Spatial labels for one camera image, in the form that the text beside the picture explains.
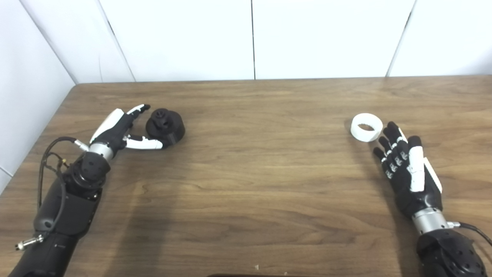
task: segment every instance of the robotic arm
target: robotic arm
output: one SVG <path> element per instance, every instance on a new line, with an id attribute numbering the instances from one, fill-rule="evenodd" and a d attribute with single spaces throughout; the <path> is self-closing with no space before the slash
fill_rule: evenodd
<path id="1" fill-rule="evenodd" d="M 127 113 L 115 109 L 94 133 L 89 146 L 75 138 L 63 137 L 48 147 L 41 168 L 58 141 L 69 140 L 85 152 L 63 173 L 59 161 L 58 178 L 34 219 L 34 237 L 16 245 L 17 250 L 25 252 L 9 277 L 62 277 L 78 240 L 90 228 L 106 174 L 111 169 L 109 163 L 117 152 L 124 148 L 163 149 L 183 138 L 185 128 L 181 117 L 165 109 L 156 110 L 148 121 L 147 130 L 154 135 L 153 139 L 127 135 L 133 121 L 149 108 L 141 104 Z"/>
<path id="2" fill-rule="evenodd" d="M 419 137 L 405 138 L 400 128 L 388 123 L 374 154 L 395 193 L 398 209 L 411 218 L 417 231 L 417 254 L 428 277 L 486 277 L 484 264 L 472 241 L 452 230 L 459 222 L 446 221 L 442 214 L 442 185 Z"/>

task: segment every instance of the black cylindrical object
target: black cylindrical object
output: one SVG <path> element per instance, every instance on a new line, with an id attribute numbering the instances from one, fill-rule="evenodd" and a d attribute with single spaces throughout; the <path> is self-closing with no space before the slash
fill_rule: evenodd
<path id="1" fill-rule="evenodd" d="M 162 142 L 162 149 L 178 143 L 185 136 L 185 125 L 181 116 L 164 108 L 152 113 L 145 129 L 150 138 Z"/>

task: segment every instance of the cable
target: cable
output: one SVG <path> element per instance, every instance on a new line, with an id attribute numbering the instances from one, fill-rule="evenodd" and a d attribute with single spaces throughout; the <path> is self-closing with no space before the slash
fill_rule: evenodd
<path id="1" fill-rule="evenodd" d="M 56 174 L 57 174 L 58 180 L 60 181 L 60 186 L 61 186 L 61 202 L 60 202 L 60 208 L 58 209 L 57 216 L 55 217 L 55 220 L 53 220 L 53 224 L 51 225 L 50 229 L 47 231 L 48 234 L 55 229 L 55 227 L 58 223 L 58 220 L 60 219 L 60 217 L 62 215 L 63 209 L 65 209 L 66 184 L 65 184 L 65 180 L 63 179 L 63 175 L 62 175 L 62 165 L 64 163 L 65 163 L 65 159 L 58 160 Z"/>
<path id="2" fill-rule="evenodd" d="M 56 140 L 52 141 L 50 145 L 44 151 L 43 156 L 41 157 L 41 164 L 39 165 L 39 176 L 37 180 L 37 208 L 39 209 L 42 204 L 42 193 L 43 193 L 43 175 L 44 175 L 44 167 L 46 166 L 46 160 L 50 156 L 51 148 L 55 146 L 60 141 L 69 141 L 74 143 L 77 139 L 72 137 L 59 137 Z"/>
<path id="3" fill-rule="evenodd" d="M 478 229 L 476 226 L 460 222 L 460 228 L 470 229 L 470 230 L 477 232 L 478 234 L 480 234 L 480 236 L 482 236 L 492 246 L 492 240 L 484 232 L 482 232 L 482 230 Z"/>

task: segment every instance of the wood grain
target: wood grain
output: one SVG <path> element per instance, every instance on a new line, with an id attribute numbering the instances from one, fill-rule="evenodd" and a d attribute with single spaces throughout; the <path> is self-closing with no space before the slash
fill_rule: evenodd
<path id="1" fill-rule="evenodd" d="M 446 218 L 492 234 L 491 100 L 492 76 L 78 85 L 0 197 L 0 275 L 32 233 L 49 142 L 88 141 L 113 109 L 149 103 L 180 113 L 185 138 L 118 154 L 66 276 L 419 276 L 416 231 L 350 120 L 369 112 L 420 135 Z M 464 233 L 492 272 L 492 249 Z"/>

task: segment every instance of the white wall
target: white wall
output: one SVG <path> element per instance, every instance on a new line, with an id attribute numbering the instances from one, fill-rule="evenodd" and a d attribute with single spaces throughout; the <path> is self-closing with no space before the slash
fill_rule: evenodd
<path id="1" fill-rule="evenodd" d="M 4 188 L 7 186 L 7 184 L 9 183 L 11 178 L 12 177 L 10 177 L 10 175 L 8 175 L 4 171 L 0 170 L 0 194 L 2 193 Z"/>
<path id="2" fill-rule="evenodd" d="M 97 0 L 20 0 L 76 83 L 135 79 Z"/>
<path id="3" fill-rule="evenodd" d="M 74 82 L 18 0 L 0 1 L 0 61 L 1 191 Z"/>
<path id="4" fill-rule="evenodd" d="M 254 79 L 250 0 L 101 0 L 137 81 Z"/>
<path id="5" fill-rule="evenodd" d="M 0 1 L 0 190 L 74 83 L 492 74 L 492 0 L 100 1 Z"/>
<path id="6" fill-rule="evenodd" d="M 417 0 L 390 76 L 492 74 L 492 0 Z"/>
<path id="7" fill-rule="evenodd" d="M 253 0 L 257 79 L 384 76 L 414 0 Z"/>

